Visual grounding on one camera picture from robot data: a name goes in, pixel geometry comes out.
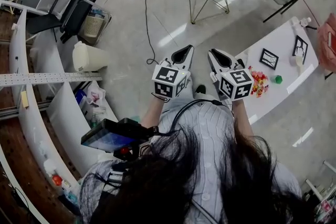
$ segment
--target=picture frame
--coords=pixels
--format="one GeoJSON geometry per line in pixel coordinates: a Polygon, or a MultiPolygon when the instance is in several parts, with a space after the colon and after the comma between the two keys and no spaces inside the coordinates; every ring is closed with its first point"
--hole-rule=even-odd
{"type": "Polygon", "coordinates": [[[259,62],[267,65],[271,69],[275,70],[277,68],[278,61],[279,57],[270,52],[269,50],[263,49],[263,51],[261,52],[259,62]]]}
{"type": "Polygon", "coordinates": [[[295,45],[293,49],[293,56],[301,56],[303,58],[302,64],[304,65],[306,56],[307,56],[307,50],[308,50],[308,43],[305,42],[302,38],[299,36],[296,36],[295,39],[295,45]]]}

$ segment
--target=screen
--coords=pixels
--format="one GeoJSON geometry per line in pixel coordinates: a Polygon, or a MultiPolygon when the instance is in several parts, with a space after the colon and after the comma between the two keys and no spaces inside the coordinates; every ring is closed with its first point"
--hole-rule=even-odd
{"type": "Polygon", "coordinates": [[[107,129],[102,129],[83,142],[82,145],[97,148],[106,152],[113,152],[122,147],[129,146],[133,141],[136,140],[119,134],[114,134],[107,129]]]}

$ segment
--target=black office chair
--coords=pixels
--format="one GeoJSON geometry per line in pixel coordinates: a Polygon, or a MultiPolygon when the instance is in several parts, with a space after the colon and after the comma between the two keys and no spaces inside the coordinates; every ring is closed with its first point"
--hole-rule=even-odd
{"type": "Polygon", "coordinates": [[[83,0],[70,0],[61,19],[58,19],[52,14],[57,2],[58,0],[54,1],[48,14],[30,18],[27,21],[26,29],[30,34],[34,35],[48,29],[59,27],[61,33],[64,33],[61,36],[61,40],[65,43],[70,37],[79,33],[80,27],[89,14],[92,5],[83,0]]]}

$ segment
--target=white floor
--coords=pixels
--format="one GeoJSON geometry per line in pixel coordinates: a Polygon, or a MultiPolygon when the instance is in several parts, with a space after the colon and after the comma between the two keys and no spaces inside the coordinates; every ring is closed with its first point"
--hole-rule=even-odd
{"type": "MultiPolygon", "coordinates": [[[[197,0],[197,7],[204,0],[197,0]]],[[[156,59],[160,61],[169,51],[188,44],[196,47],[192,76],[194,85],[202,83],[213,93],[209,77],[207,51],[219,48],[233,55],[248,48],[292,16],[311,17],[312,26],[323,24],[331,12],[336,12],[336,0],[300,0],[283,15],[263,24],[263,19],[279,8],[272,0],[229,0],[229,14],[190,24],[188,0],[147,0],[148,27],[156,59]]],[[[103,5],[105,0],[97,0],[103,5]]],[[[113,14],[113,21],[97,47],[106,50],[111,63],[102,71],[103,88],[116,116],[142,116],[152,91],[154,65],[146,60],[153,54],[148,43],[144,0],[108,0],[104,7],[113,14]]],[[[222,10],[208,2],[200,14],[207,17],[222,10]]],[[[316,33],[308,30],[313,45],[316,33]]],[[[287,165],[299,181],[308,177],[328,186],[331,176],[322,169],[327,159],[336,165],[336,75],[324,81],[317,69],[289,98],[253,125],[256,135],[270,143],[278,159],[287,165]],[[312,134],[297,147],[293,144],[308,130],[312,134]]]]}

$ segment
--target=white bucket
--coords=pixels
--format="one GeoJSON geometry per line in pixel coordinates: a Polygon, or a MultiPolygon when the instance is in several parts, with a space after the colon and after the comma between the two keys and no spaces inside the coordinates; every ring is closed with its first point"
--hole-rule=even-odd
{"type": "Polygon", "coordinates": [[[75,44],[72,60],[73,66],[78,72],[97,71],[107,66],[110,61],[106,51],[88,46],[81,41],[75,44]]]}

